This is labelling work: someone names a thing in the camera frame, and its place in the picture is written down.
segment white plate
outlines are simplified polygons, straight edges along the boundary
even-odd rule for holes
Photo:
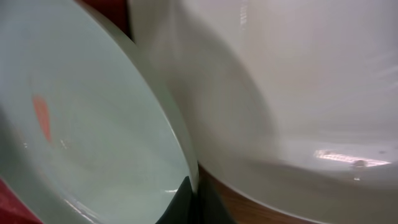
[[[197,162],[161,80],[96,19],[0,2],[0,174],[44,223],[153,224]]]

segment orange stain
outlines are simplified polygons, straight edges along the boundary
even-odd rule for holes
[[[42,132],[47,141],[51,142],[50,116],[49,109],[47,108],[47,103],[45,102],[44,98],[38,95],[34,95],[32,101],[35,108],[36,117],[39,121]]]

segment white bowl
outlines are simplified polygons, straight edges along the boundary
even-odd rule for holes
[[[398,222],[395,1],[130,3],[206,170],[315,222]]]

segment wooden surface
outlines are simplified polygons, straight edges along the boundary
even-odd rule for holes
[[[312,224],[312,222],[284,215],[250,201],[217,181],[203,168],[200,168],[200,175],[211,180],[226,208],[238,224]]]

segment glossy ceramic surface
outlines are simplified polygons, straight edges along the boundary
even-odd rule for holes
[[[309,220],[398,222],[396,1],[130,7],[206,170]]]
[[[93,13],[0,2],[0,174],[44,223],[152,224],[195,155],[160,78]]]

